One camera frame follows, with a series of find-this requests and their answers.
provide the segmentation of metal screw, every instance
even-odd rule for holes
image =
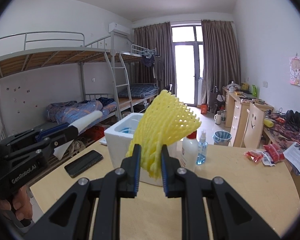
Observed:
[[[180,175],[183,175],[183,174],[187,173],[187,170],[186,170],[186,168],[178,168],[177,173],[180,174]]]
[[[122,174],[124,174],[125,170],[124,170],[124,168],[117,168],[114,172],[117,175],[122,175]]]
[[[221,177],[215,177],[213,181],[215,184],[219,184],[219,185],[221,185],[224,182],[223,178]]]
[[[81,178],[78,180],[79,185],[83,186],[86,185],[88,183],[88,179],[87,178]]]

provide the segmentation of poster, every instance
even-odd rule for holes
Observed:
[[[300,86],[300,56],[290,57],[290,84]]]

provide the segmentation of white styrofoam box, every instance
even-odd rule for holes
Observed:
[[[136,130],[142,116],[143,114],[140,113],[129,114],[105,130],[108,150],[114,168],[119,168],[121,166],[121,162],[125,158],[130,142],[133,139],[134,131]],[[129,133],[121,132],[122,130],[128,130]],[[168,146],[168,152],[170,155],[174,155],[176,150],[177,143]],[[155,180],[150,178],[148,172],[143,168],[140,168],[140,181],[156,186],[162,186],[162,179]]]
[[[109,33],[116,32],[123,35],[130,35],[130,29],[117,23],[109,23]]]

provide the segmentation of trash can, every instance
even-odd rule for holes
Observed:
[[[212,137],[215,145],[228,146],[232,136],[227,131],[216,131]]]

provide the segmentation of plastic bag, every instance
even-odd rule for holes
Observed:
[[[274,163],[284,160],[283,151],[281,150],[281,148],[278,145],[269,144],[269,145],[264,145],[263,147],[265,148],[267,153],[270,154]]]
[[[248,157],[249,160],[251,160],[255,163],[259,162],[263,158],[262,152],[259,152],[259,151],[248,151],[248,152],[244,153],[244,155],[246,157]]]
[[[270,154],[267,152],[262,152],[263,158],[262,158],[262,163],[265,166],[275,166],[273,159],[271,158]]]

